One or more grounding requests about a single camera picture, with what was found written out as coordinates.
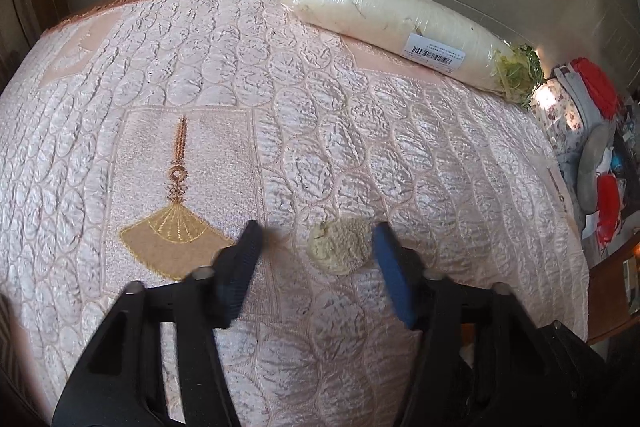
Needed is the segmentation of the pink quilted bed cover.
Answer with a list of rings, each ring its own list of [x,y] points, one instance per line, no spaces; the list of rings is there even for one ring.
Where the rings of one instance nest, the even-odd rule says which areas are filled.
[[[430,267],[508,283],[537,324],[586,335],[587,263],[532,116],[279,0],[142,0],[42,37],[1,95],[1,290],[46,413],[122,286],[209,258],[160,233],[179,126],[179,225],[267,232],[217,337],[244,425],[388,426],[398,409],[416,338],[374,261],[309,259],[323,221],[386,220]]]

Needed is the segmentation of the floral fabric bundle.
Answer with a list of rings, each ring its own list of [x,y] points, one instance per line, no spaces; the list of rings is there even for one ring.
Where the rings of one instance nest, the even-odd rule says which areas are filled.
[[[556,156],[578,153],[586,139],[586,124],[576,101],[576,81],[572,65],[557,67],[530,99],[530,109]]]

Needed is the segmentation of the red plastic bag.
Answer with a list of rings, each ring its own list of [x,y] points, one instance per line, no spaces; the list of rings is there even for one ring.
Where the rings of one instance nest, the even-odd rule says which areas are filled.
[[[578,57],[570,61],[573,69],[582,77],[587,92],[601,116],[613,120],[620,111],[620,97],[608,75],[588,58]]]

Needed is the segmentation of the wrapped white daikon radish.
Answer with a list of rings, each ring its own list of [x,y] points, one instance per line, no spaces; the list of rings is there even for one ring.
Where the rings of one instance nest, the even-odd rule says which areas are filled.
[[[280,0],[304,23],[359,40],[526,106],[544,72],[528,44],[511,46],[433,0]]]

